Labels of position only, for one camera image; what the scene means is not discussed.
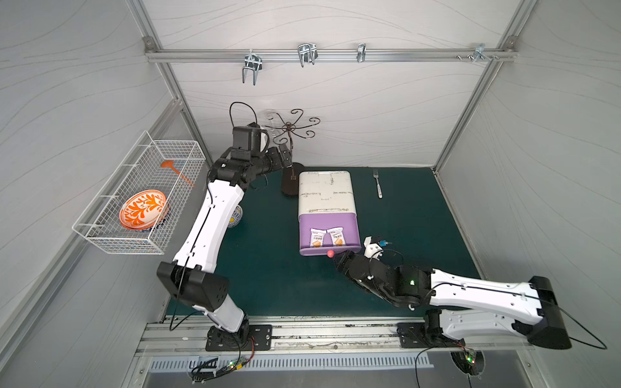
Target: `orange spoon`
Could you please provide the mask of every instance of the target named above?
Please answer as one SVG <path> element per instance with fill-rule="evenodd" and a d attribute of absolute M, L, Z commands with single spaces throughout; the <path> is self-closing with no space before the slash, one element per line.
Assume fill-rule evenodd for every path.
<path fill-rule="evenodd" d="M 177 173 L 178 175 L 180 175 L 183 179 L 185 179 L 189 184 L 191 184 L 192 186 L 194 186 L 194 184 L 185 176 L 183 176 L 179 171 L 177 171 L 176 168 L 173 167 L 174 162 L 172 160 L 165 160 L 162 162 L 162 164 L 160 165 L 160 167 L 162 168 L 166 168 L 166 167 L 170 167 L 171 169 L 173 169 L 173 171 L 175 173 Z"/>

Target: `white wall panel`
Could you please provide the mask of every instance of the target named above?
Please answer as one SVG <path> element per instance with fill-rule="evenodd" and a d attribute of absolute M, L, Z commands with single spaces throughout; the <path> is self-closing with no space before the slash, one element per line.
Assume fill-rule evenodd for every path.
<path fill-rule="evenodd" d="M 496 46 L 519 0 L 144 0 L 164 48 Z"/>
<path fill-rule="evenodd" d="M 123 0 L 0 3 L 0 327 L 171 100 Z"/>
<path fill-rule="evenodd" d="M 621 3 L 541 0 L 517 48 L 440 177 L 489 277 L 550 278 L 609 346 L 539 350 L 553 386 L 618 387 Z"/>
<path fill-rule="evenodd" d="M 471 63 L 297 63 L 264 65 L 256 86 L 242 84 L 241 65 L 173 65 L 214 157 L 232 144 L 229 104 L 243 101 L 302 124 L 316 116 L 313 139 L 294 140 L 294 161 L 311 166 L 432 166 L 470 97 L 482 65 Z M 254 121 L 237 105 L 238 125 Z"/>

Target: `snack package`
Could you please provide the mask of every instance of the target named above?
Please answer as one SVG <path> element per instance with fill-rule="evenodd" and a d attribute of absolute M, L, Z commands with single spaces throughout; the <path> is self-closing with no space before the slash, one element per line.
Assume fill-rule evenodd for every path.
<path fill-rule="evenodd" d="M 343 237 L 343 228 L 332 228 L 328 229 L 327 232 L 332 237 L 332 245 L 334 246 L 343 246 L 345 245 L 345 237 Z"/>
<path fill-rule="evenodd" d="M 326 230 L 311 228 L 310 246 L 313 246 L 314 248 L 321 248 L 324 245 L 324 236 L 326 233 Z"/>

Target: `aluminum frame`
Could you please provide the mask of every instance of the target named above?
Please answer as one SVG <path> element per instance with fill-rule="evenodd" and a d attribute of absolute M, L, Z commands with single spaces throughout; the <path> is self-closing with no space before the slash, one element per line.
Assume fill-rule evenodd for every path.
<path fill-rule="evenodd" d="M 132 13 L 136 24 L 138 25 L 138 29 L 143 37 L 151 37 L 153 42 L 151 42 L 155 48 L 161 47 L 160 39 L 153 28 L 153 24 L 151 23 L 151 19 L 147 14 L 147 9 L 144 4 L 142 4 L 142 0 L 125 0 L 127 5 L 129 6 L 129 10 Z M 198 125 L 196 123 L 196 119 L 192 115 L 192 111 L 188 106 L 188 102 L 181 91 L 181 87 L 177 82 L 175 74 L 173 73 L 172 67 L 167 63 L 158 63 L 158 69 L 164 79 L 164 82 L 168 86 L 170 93 L 172 93 L 175 99 L 181 100 L 183 104 L 183 108 L 181 109 L 181 115 L 183 116 L 186 125 L 188 126 L 188 130 L 192 137 L 198 142 L 199 146 L 205 157 L 207 158 L 207 167 L 211 167 L 214 160 L 211 157 L 211 153 L 207 147 L 207 143 L 205 143 L 205 139 L 203 139 L 201 131 L 198 129 Z"/>
<path fill-rule="evenodd" d="M 533 11 L 533 8 L 535 7 L 537 1 L 538 0 L 522 0 L 518 8 L 515 10 L 515 13 L 511 18 L 507 29 L 499 40 L 499 47 L 506 47 L 507 44 L 511 44 L 513 46 L 515 44 L 515 41 L 518 39 L 518 36 L 524 28 L 524 25 L 526 24 L 526 21 L 528 20 L 528 17 Z M 479 82 L 474 88 L 472 95 L 470 95 L 470 99 L 468 100 L 466 107 L 464 108 L 459 119 L 457 120 L 457 123 L 453 127 L 453 130 L 451 131 L 451 134 L 449 135 L 446 144 L 444 144 L 442 152 L 440 152 L 438 161 L 433 167 L 433 171 L 435 173 L 439 173 L 446 161 L 448 160 L 451 151 L 455 147 L 455 144 L 457 144 L 457 141 L 459 140 L 464 129 L 468 126 L 468 123 L 470 122 L 470 119 L 472 119 L 476 108 L 479 106 L 479 103 L 481 103 L 483 96 L 489 89 L 492 81 L 498 74 L 498 71 L 501 69 L 501 66 L 501 61 L 492 61 L 487 64 L 487 67 L 483 71 L 481 78 L 479 78 Z"/>
<path fill-rule="evenodd" d="M 156 50 L 147 52 L 149 62 L 153 63 L 243 63 L 249 50 Z M 474 49 L 416 49 L 393 50 L 372 49 L 365 50 L 364 62 L 459 62 L 469 63 Z M 297 50 L 252 50 L 252 54 L 261 58 L 263 63 L 299 63 Z M 515 51 L 505 51 L 501 48 L 485 49 L 484 54 L 492 61 L 514 61 L 518 55 Z M 358 63 L 358 49 L 317 49 L 315 62 L 346 62 Z"/>

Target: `metal vent grille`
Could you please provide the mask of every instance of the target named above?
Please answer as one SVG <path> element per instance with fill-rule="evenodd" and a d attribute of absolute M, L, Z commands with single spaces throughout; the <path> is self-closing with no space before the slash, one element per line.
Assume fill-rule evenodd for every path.
<path fill-rule="evenodd" d="M 258 354 L 240 371 L 308 371 L 308 370 L 382 370 L 409 369 L 414 367 L 418 353 L 341 353 L 341 354 Z M 189 372 L 198 364 L 218 358 L 221 368 L 235 356 L 170 356 L 153 357 L 150 372 Z M 433 368 L 426 353 L 420 355 L 418 368 Z"/>

